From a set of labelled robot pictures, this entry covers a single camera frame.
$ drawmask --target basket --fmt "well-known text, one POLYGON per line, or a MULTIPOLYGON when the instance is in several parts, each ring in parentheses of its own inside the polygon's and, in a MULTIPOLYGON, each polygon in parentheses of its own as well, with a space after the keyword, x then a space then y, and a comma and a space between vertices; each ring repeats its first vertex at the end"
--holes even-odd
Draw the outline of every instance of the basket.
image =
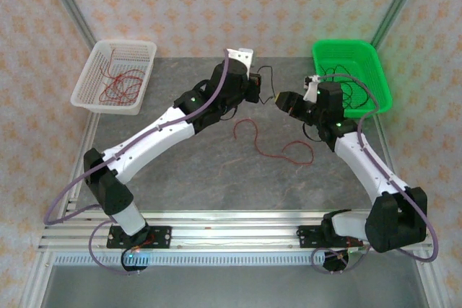
POLYGON ((72 92, 71 104, 95 113, 137 115, 151 76, 156 49, 157 46, 149 41, 98 41, 72 92), (123 79, 108 89, 115 76, 123 79), (118 91, 124 91, 128 96, 121 97, 118 91))
MULTIPOLYGON (((318 41, 313 45, 313 59, 318 75, 335 72, 355 76, 374 94, 380 106, 379 113, 390 110, 393 99, 377 52, 371 44, 362 40, 318 41)), ((364 89, 351 79, 339 77, 334 80, 341 82, 344 91, 346 118, 360 118, 375 109, 364 89)))

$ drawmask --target tangled red wire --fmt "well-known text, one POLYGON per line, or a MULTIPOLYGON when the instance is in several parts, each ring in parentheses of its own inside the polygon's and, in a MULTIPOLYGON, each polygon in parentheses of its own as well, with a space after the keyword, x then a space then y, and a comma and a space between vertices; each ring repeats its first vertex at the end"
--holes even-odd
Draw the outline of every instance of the tangled red wire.
POLYGON ((284 150, 286 148, 288 148, 289 146, 293 145, 293 144, 302 144, 303 146, 306 146, 310 149, 310 152, 311 152, 311 160, 309 162, 296 162, 295 160, 293 159, 290 159, 289 157, 286 157, 285 155, 277 155, 277 154, 266 154, 266 153, 263 153, 259 147, 258 147, 258 144, 257 144, 257 138, 258 138, 258 127, 256 125, 256 123, 251 120, 250 118, 245 118, 245 119, 242 119, 242 120, 239 120, 235 125, 234 125, 234 128, 232 130, 232 134, 234 135, 234 138, 237 139, 237 135, 236 135, 236 128, 239 124, 241 124, 242 122, 250 122, 253 124, 254 128, 255 128, 255 138, 253 139, 253 144, 255 145, 255 148, 257 150, 257 152, 265 157, 269 157, 269 158, 276 158, 276 159, 284 159, 284 160, 287 160, 288 162, 291 162, 293 164, 296 164, 296 165, 305 165, 305 166, 308 166, 308 165, 311 165, 315 159, 315 152, 313 151, 313 148, 307 144, 306 142, 304 141, 300 141, 300 140, 296 140, 296 141, 292 141, 292 142, 289 142, 288 144, 286 144, 284 146, 284 148, 281 150, 282 153, 284 153, 284 150))
POLYGON ((103 71, 103 68, 100 66, 101 74, 104 77, 108 78, 108 81, 111 81, 109 84, 103 83, 105 88, 103 92, 100 94, 99 101, 101 104, 109 103, 110 105, 116 106, 127 106, 131 105, 136 101, 138 97, 139 90, 141 89, 141 85, 143 83, 143 79, 139 76, 134 76, 133 74, 128 75, 130 73, 140 73, 144 76, 144 71, 139 69, 131 69, 125 71, 117 76, 112 76, 109 72, 110 65, 113 61, 114 48, 112 53, 110 54, 110 60, 108 64, 108 68, 106 69, 107 74, 103 71))

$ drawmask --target floral wallpaper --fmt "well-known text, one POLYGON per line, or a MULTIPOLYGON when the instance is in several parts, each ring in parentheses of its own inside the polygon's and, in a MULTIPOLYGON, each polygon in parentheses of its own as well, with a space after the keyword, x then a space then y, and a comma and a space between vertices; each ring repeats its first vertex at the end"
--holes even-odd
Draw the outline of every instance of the floral wallpaper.
POLYGON ((379 55, 394 98, 381 116, 391 155, 428 194, 445 284, 462 307, 462 0, 408 0, 379 55))
POLYGON ((70 97, 89 51, 60 0, 0 1, 0 297, 17 307, 88 113, 70 97))
POLYGON ((76 0, 99 39, 154 41, 160 56, 309 56, 326 38, 371 40, 392 0, 76 0))

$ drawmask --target robotic arm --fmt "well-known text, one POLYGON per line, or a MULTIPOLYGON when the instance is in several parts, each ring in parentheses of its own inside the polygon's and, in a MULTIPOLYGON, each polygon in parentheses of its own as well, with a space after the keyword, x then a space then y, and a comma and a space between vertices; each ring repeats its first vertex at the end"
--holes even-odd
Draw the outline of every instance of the robotic arm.
POLYGON ((359 143, 357 124, 344 118, 343 92, 339 83, 319 82, 317 78, 308 78, 306 82, 308 91, 304 97, 295 92, 281 92, 276 106, 291 117, 315 126, 321 140, 352 169, 372 202, 370 212, 340 210, 326 214, 319 231, 322 238, 327 243, 340 237, 367 240, 378 252, 422 242, 426 236, 424 221, 390 185, 384 173, 392 177, 426 215, 425 192, 421 188, 410 188, 395 176, 370 148, 362 133, 364 143, 359 143), (372 154, 376 165, 371 164, 363 148, 372 154))
POLYGON ((245 48, 228 50, 228 56, 230 59, 225 72, 225 82, 217 97, 205 110, 179 123, 164 128, 159 127, 161 124, 185 118, 205 105, 219 86, 225 69, 224 62, 215 67, 210 79, 203 80, 193 89, 184 92, 161 117, 127 141, 106 149, 103 153, 90 149, 84 155, 85 171, 109 158, 116 157, 107 167, 91 174, 85 182, 104 212, 114 218, 125 234, 131 238, 131 244, 140 244, 147 238, 149 232, 147 223, 139 213, 134 197, 125 184, 161 153, 217 123, 225 113, 236 108, 242 101, 258 102, 261 77, 250 73, 253 51, 245 48), (136 144, 128 146, 140 137, 141 140, 136 144), (117 157, 116 154, 125 147, 127 150, 117 157))

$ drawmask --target gray floor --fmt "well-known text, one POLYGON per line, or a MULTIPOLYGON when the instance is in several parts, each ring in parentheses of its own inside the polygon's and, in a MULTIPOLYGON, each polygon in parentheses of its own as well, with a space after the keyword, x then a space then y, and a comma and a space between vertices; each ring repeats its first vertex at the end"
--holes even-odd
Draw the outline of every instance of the gray floor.
MULTIPOLYGON (((156 58, 139 115, 101 115, 95 148, 103 151, 115 146, 149 125, 182 92, 208 79, 221 60, 156 58)), ((266 64, 274 67, 276 93, 286 90, 303 93, 303 77, 314 73, 311 58, 259 58, 256 61, 256 67, 266 64)), ((265 100, 271 95, 270 75, 268 69, 261 73, 261 97, 265 100)), ((233 126, 243 118, 257 122, 258 142, 266 153, 278 154, 288 142, 306 140, 301 122, 277 109, 273 102, 266 105, 244 102, 232 120, 219 122, 181 142, 142 169, 128 184, 138 207, 143 211, 370 207, 370 200, 357 178, 325 144, 311 143, 315 161, 309 167, 262 157, 253 147, 251 124, 241 124, 238 139, 232 137, 233 126)), ((309 134, 316 137, 314 129, 309 129, 309 134)), ((373 120, 366 122, 365 134, 371 146, 383 156, 373 120)), ((308 150, 300 145, 288 149, 287 154, 299 161, 310 158, 308 150)), ((94 202, 84 186, 78 207, 94 202)))
POLYGON ((351 272, 307 266, 157 267, 123 277, 96 266, 54 266, 44 308, 428 307, 415 262, 371 253, 351 272))

